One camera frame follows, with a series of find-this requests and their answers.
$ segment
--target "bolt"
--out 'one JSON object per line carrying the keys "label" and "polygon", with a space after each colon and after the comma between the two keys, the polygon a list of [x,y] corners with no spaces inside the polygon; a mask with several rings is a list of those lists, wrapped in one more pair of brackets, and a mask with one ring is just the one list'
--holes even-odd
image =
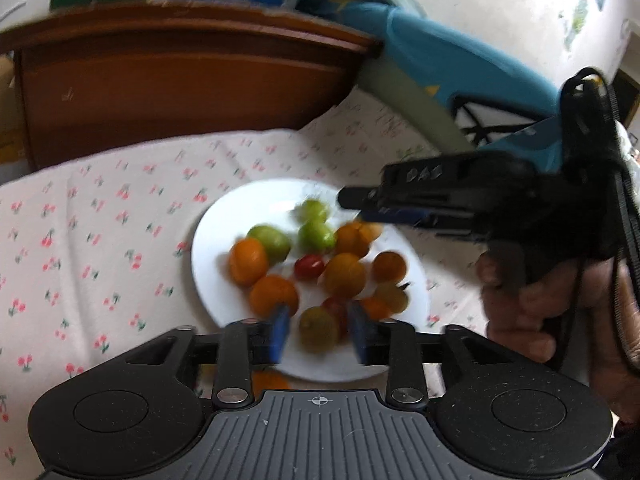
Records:
{"label": "bolt", "polygon": [[218,392],[218,400],[225,404],[239,404],[248,396],[249,394],[242,388],[225,388]]}
{"label": "bolt", "polygon": [[400,404],[415,404],[420,402],[424,395],[415,388],[397,388],[391,393],[391,397]]}

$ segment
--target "wall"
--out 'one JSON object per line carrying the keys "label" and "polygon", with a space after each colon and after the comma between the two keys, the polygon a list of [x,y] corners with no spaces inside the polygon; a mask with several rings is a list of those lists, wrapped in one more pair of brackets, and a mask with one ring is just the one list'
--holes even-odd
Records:
{"label": "wall", "polygon": [[[589,65],[612,76],[624,53],[623,23],[633,15],[631,0],[606,0],[602,11],[587,0],[586,23],[568,51],[564,22],[578,0],[419,1],[434,20],[519,58],[557,85]],[[640,0],[637,9],[640,18]]]}

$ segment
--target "blue fabric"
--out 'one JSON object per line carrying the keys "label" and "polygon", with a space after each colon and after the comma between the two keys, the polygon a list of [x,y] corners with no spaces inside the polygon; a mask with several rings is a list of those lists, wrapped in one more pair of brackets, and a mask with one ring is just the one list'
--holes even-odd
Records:
{"label": "blue fabric", "polygon": [[557,113],[558,89],[550,81],[433,20],[373,2],[331,0],[305,10],[384,41],[385,53],[447,109],[459,95],[544,117]]}

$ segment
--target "red cherry tomato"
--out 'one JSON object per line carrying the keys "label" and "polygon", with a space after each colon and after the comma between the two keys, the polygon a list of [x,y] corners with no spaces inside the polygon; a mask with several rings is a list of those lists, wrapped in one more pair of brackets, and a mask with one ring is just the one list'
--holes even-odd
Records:
{"label": "red cherry tomato", "polygon": [[327,298],[322,302],[322,308],[327,309],[335,317],[340,329],[340,339],[344,339],[349,331],[349,314],[346,303],[337,298]]}
{"label": "red cherry tomato", "polygon": [[293,274],[301,282],[316,280],[323,272],[324,260],[318,254],[302,256],[293,266]]}

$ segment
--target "cherry print tablecloth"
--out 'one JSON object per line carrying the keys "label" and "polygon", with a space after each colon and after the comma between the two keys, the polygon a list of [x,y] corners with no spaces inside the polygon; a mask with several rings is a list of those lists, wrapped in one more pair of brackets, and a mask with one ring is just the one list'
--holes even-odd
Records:
{"label": "cherry print tablecloth", "polygon": [[[42,471],[26,421],[44,391],[175,326],[216,330],[194,289],[190,246],[217,198],[282,176],[373,184],[385,164],[431,155],[405,121],[355,89],[298,132],[142,144],[1,187],[0,478],[33,480]],[[404,234],[429,278],[431,329],[456,322],[483,330],[471,268],[481,248]],[[427,374],[439,393],[435,368]]]}

